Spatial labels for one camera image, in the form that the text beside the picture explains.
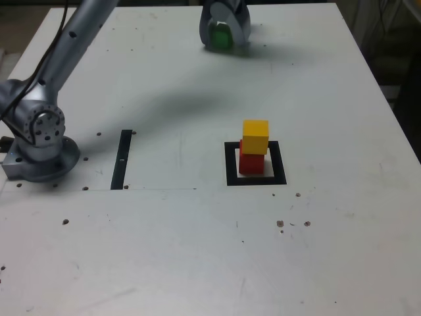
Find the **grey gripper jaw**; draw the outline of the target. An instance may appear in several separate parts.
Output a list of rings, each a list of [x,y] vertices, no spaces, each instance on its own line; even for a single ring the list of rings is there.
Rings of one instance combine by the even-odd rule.
[[[199,35],[202,44],[207,48],[211,48],[211,35],[209,25],[212,20],[211,6],[214,0],[204,1],[203,8],[201,11],[201,18],[199,22]]]
[[[246,2],[214,1],[210,13],[211,48],[221,53],[246,54],[251,33],[251,19]]]

